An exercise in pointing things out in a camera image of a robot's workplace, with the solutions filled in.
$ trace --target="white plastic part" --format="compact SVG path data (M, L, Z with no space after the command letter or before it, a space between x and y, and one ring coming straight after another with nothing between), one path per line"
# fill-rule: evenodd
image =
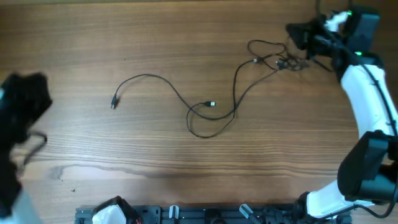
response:
M239 206L239 211L245 218L249 218L251 214L253 214L253 210L247 204L242 204Z
M126 217L119 205L110 205L93 216L93 224L126 224Z
M325 23L325 27L331 32L338 32L338 26L347 21L348 13L341 12L334 15L333 18L329 19Z
M176 206L176 205L170 206L169 218L176 218L176 219L178 219L179 216L180 216L180 207L178 207L178 206Z
M342 209L349 208L353 205L372 206L372 202L357 200L348 202L340 193L337 186L337 180L326 187L311 192L307 196L307 212L315 218L322 218L329 214L339 212Z
M12 207L12 216L2 220L2 224L40 224L43 223L40 220L35 208L32 205L32 201L28 193L25 190L21 190L17 200Z
M398 117L397 110L387 90L384 70L375 65L365 66L373 74L375 79L378 80L381 90L386 97L392 117L396 120ZM350 65L341 79L341 86L347 93L354 110L359 138L366 131L375 130L381 130L384 134L394 135L386 106L383 103L380 93L362 66Z

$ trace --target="black cable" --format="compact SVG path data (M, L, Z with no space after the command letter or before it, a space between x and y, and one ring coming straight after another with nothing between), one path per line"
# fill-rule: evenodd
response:
M283 47L283 50L282 50L281 52L279 52L279 53L276 53L276 54L269 54L269 55L266 55L266 56L261 57L261 56L255 54L255 53L251 50L251 48L250 48L251 44L254 43L254 42L262 42L262 43L265 43L265 44L279 45L279 46L282 46L282 47ZM254 85L257 85L259 82L261 82L261 81L263 81L264 79L270 77L271 75L275 74L275 73L278 72L279 70L288 69L288 70L290 70L290 71L294 71L294 72L295 72L295 71L303 70L304 68L307 68L307 67L308 67L308 65L306 65L306 64L304 65L303 63L299 63L300 61L299 61L297 58L295 58L293 55L290 55L290 54L288 53L288 50L287 50L286 45L283 44L283 43L272 43L272 42L268 42L268 41L265 41L265 40L250 40L250 41L248 42L248 44L247 44L247 48L248 48L249 53L252 54L253 56L255 56L256 59L248 60L248 61L244 62L244 63L242 63L242 64L236 69L235 74L234 74L233 90L232 90L232 92L233 92L233 109L232 109L230 112L228 112L228 113L226 113L225 115L223 115L223 116L220 116L220 117L209 117L209 116L205 116L205 115L200 114L200 113L197 112L194 108L195 108L196 106L199 106L199 105L206 105L207 103L211 103L210 101L207 101L207 102L204 102L204 103L197 103L197 104L195 104L195 105L193 105L193 106L190 106L190 105L182 98L182 96L180 95L180 93L175 89L175 87L174 87L167 79L165 79L165 78L163 78L163 77L161 77L161 76L159 76L159 75L154 75L154 74L141 74L141 75L136 75L136 76L133 76L133 77L128 78L127 80L123 81L123 82L118 86L118 88L116 89L116 92L115 92L115 94L114 94L114 96L113 96L113 99L112 99L111 107L112 107L112 109L115 109L115 107L116 107L116 105L117 105L117 103L118 103L118 91L119 91L120 87L121 87L123 84L125 84L126 82L128 82L129 80L132 80L132 79L138 78L138 77L143 77L143 76L159 78L159 79L165 81L167 84L170 85L170 87L171 87L171 88L173 89L173 91L177 94L177 96L178 96L178 98L181 100L181 102L188 108L187 117L186 117L186 120L187 120L187 128L188 128L188 130L189 130L194 136L196 136L196 137L198 137L198 138L212 138L212 137L215 137L215 136L219 135L219 134L220 134L229 124L231 124L231 122L235 119L236 110L237 110L237 108L239 107L240 102L242 101L242 99L243 99L243 97L245 96L245 94L246 94ZM280 57L279 62L277 62L277 66L278 66L279 68L273 68L273 67L271 67L271 66L265 61L265 59L267 59L267 58L269 58L269 57L272 57L272 56L279 56L279 57ZM239 73L240 69L241 69L243 66L245 66L246 64L248 64L248 63L257 63L257 62L263 62L265 65L267 65L269 68L271 68L271 69L273 70L273 72L272 72L271 74L265 76L265 77L262 77L261 79L259 79L258 81L254 82L252 85L250 85L250 86L246 89L246 91L242 94L242 96L240 97L239 101L236 102L236 93L235 93L235 92L236 92L236 91L235 91L235 89L236 89L236 78L237 78L237 76L238 76L238 73ZM217 131L216 133L214 133L214 134L212 134L212 135L210 135L210 136L201 136L201 135L199 135L199 134L196 134L196 133L190 128L190 126L189 126L188 115L189 115L189 113L190 113L191 111L192 111L192 113L198 115L200 118L203 118L203 119L206 119L206 120L209 120L209 121L219 121L219 120L221 120L221 119L228 118L228 117L231 116L231 115L232 115L232 118L231 118L219 131Z
M199 135L199 134L196 134L196 133L190 128L190 126L189 126L189 120L188 120L188 115L189 115L189 113L190 113L191 111L193 111L193 108L194 108L194 107L199 106L199 105L204 105L206 102L197 103L197 104L195 104L195 105L193 105L192 107L189 108L188 113L187 113L187 117L186 117L186 120L187 120L187 129L189 130L189 132L191 132L194 136L196 136L196 137L198 137L198 138L213 138L213 137L219 135L219 134L222 133L222 132L224 131L224 129L225 129L229 124L231 124L231 122L235 119L236 109L237 109L237 108L239 107L239 105L241 104L241 102L242 102L244 96L246 95L246 93L247 93L252 87L254 87L255 85L257 85L257 84L260 83L261 81L265 80L266 78L269 78L271 75L277 73L278 71L279 71L279 70L275 70L275 71L273 71L272 73L270 73L270 74L268 74L268 75L266 75L266 76L264 76L264 77L258 79L257 81L255 81L254 83L252 83L251 85L249 85L249 87L247 87L246 90L243 92L243 94L242 94L242 96L240 97L239 101L238 101L237 103L234 103L234 109L231 111L231 112L233 112L232 118L231 118L219 131L217 131L216 133L214 133L214 134L212 134L212 135L210 135L210 136L201 136L201 135ZM234 95L234 102L235 102L235 87L234 87L234 89L233 89L233 95Z
M33 156L35 156L40 150L43 149L43 147L47 144L47 135L38 131L31 131L30 132L30 137L31 136L38 136L43 139L43 141L36 147L34 147L26 156L22 164L18 168L18 173L19 175L22 175L23 172L25 171L25 167L27 164L30 163L30 160L32 159Z
M326 65L322 64L320 61L318 61L315 57L311 57L311 60L315 62L315 64L321 66L321 68L325 69L328 72L333 72L330 68L326 67Z
M316 4L315 4L315 10L317 12L317 18L319 20L321 27L323 28L325 33L328 35L328 37L331 38L334 42L336 42L351 58L353 58L355 60L356 63L360 64L360 66L363 67L363 69L369 75L370 79L372 80L374 86L376 87L376 89L378 90L378 92L381 96L381 100L383 101L384 107L387 111L388 118L390 120L390 125L392 126L392 132L394 133L395 136L398 136L397 126L396 126L397 121L394 120L394 118L392 117L391 109L388 105L386 96L384 95L383 91L381 90L379 80L377 80L373 76L371 71L365 66L364 63L362 63L361 60L358 59L358 56L356 54L354 54L352 51L350 51L343 43L341 43L340 40L338 40L328 29L325 28L325 26L323 25L322 16L321 16L321 12L320 12L320 4L321 4L321 0L317 0Z

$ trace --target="wood grain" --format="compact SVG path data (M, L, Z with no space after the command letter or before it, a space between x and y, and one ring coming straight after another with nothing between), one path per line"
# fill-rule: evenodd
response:
M391 29L397 3L364 2L382 13L374 51L385 60L397 99L398 32ZM328 1L323 8L344 6ZM284 41L287 23L313 16L311 0L0 7L1 79L12 71L45 72L53 98L34 126L48 134L49 144L22 179L40 216L46 223L71 223L75 208L116 195L132 205L291 202L331 182L358 130L335 75L314 64L254 87L237 120L214 139L186 130L187 109L162 80L131 82L121 89L119 107L110 109L120 82L155 73L191 105L216 100L219 106L201 111L221 115L232 107L236 67L251 58L246 42ZM269 72L244 67L238 95ZM225 122L193 118L203 134ZM16 159L29 146L16 149ZM397 223L398 217L379 221L358 211L355 220Z

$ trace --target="cable connector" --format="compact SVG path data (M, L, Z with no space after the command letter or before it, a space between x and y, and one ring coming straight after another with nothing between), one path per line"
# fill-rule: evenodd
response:
M217 103L214 101L206 101L204 103L205 106L217 106Z
M113 96L113 98L112 98L111 108L112 108L112 109L115 109L117 103L118 103L118 97L117 97L116 94L115 94L115 95Z
M276 65L278 66L279 70L287 69L285 60L282 60L281 58L279 59L279 61L276 61Z

